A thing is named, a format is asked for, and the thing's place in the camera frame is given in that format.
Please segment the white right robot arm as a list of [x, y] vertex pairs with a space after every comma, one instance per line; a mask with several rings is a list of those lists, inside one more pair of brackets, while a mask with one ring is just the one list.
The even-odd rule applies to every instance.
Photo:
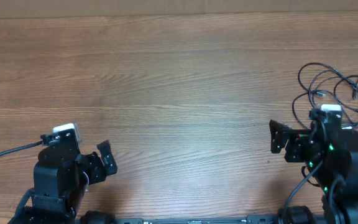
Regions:
[[[271, 151], [285, 150], [287, 162], [303, 162], [309, 174], [279, 211], [279, 223], [358, 223], [358, 131], [341, 128], [341, 119], [313, 120], [310, 129], [292, 129], [271, 120]], [[311, 178], [323, 190], [324, 216], [290, 200]]]

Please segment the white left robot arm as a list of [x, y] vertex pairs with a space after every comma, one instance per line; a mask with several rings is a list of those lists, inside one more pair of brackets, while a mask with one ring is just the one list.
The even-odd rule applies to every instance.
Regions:
[[84, 155], [77, 141], [49, 144], [34, 167], [34, 188], [21, 198], [10, 223], [75, 223], [89, 185], [117, 173], [111, 145], [97, 145], [99, 153]]

